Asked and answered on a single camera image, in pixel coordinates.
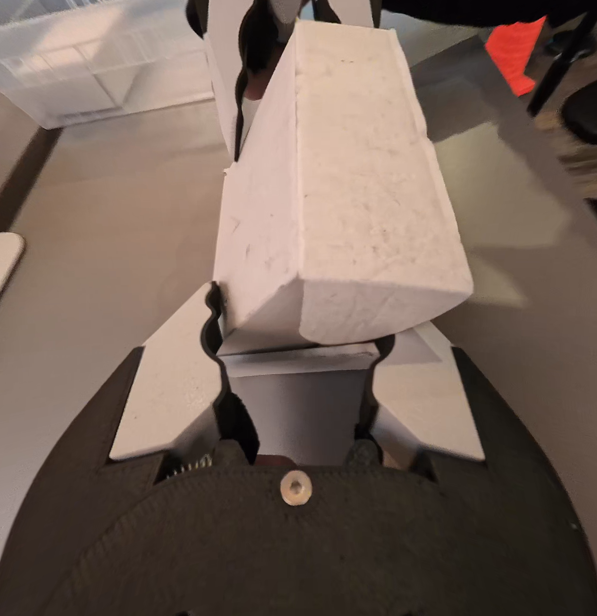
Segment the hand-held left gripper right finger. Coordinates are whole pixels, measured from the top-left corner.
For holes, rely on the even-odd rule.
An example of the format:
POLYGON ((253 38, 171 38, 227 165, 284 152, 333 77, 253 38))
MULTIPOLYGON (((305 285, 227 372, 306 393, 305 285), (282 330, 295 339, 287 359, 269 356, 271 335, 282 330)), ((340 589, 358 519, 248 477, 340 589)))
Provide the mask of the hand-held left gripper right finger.
POLYGON ((367 371, 357 439, 400 467, 423 451, 484 462, 452 344, 431 322, 357 343, 357 353, 367 371))

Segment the orange cone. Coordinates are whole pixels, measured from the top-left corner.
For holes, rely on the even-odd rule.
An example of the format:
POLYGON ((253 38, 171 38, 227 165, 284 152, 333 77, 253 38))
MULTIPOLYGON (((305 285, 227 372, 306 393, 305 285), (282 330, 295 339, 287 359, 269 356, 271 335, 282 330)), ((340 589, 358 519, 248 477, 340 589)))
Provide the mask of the orange cone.
POLYGON ((517 97, 530 93, 535 86, 525 69, 546 19, 495 27, 485 43, 490 59, 517 97))

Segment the white cardboard box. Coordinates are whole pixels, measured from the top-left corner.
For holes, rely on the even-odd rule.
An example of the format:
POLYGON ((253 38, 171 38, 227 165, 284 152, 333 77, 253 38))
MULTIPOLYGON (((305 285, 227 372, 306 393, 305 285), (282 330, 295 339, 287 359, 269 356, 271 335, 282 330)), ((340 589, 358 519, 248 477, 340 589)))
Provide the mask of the white cardboard box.
POLYGON ((226 173, 222 355, 371 342, 473 293, 389 30, 300 20, 226 173))

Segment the clear plastic storage bin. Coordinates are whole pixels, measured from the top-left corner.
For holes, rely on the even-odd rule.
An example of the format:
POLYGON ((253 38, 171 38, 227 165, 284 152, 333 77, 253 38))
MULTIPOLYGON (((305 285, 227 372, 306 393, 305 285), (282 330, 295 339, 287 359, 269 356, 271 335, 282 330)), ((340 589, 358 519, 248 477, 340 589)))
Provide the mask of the clear plastic storage bin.
POLYGON ((0 93, 45 129, 214 99, 186 1, 0 1, 0 93))

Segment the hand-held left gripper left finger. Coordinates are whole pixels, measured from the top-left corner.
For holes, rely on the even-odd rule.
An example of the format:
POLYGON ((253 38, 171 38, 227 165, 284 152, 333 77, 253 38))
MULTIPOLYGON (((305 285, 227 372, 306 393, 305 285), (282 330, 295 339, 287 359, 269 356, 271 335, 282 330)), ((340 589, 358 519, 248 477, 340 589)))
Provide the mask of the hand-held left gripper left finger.
POLYGON ((222 375, 201 340, 213 316, 205 302, 211 290, 205 283, 145 340, 111 460, 161 452, 196 461, 219 440, 213 404, 222 375))

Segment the white base document stand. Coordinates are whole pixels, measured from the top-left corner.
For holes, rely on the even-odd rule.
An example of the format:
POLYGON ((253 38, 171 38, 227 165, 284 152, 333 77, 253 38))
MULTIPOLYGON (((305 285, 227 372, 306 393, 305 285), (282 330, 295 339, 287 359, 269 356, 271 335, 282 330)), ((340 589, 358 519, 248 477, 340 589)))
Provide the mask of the white base document stand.
POLYGON ((25 240, 13 232, 0 232, 0 297, 25 252, 25 240))

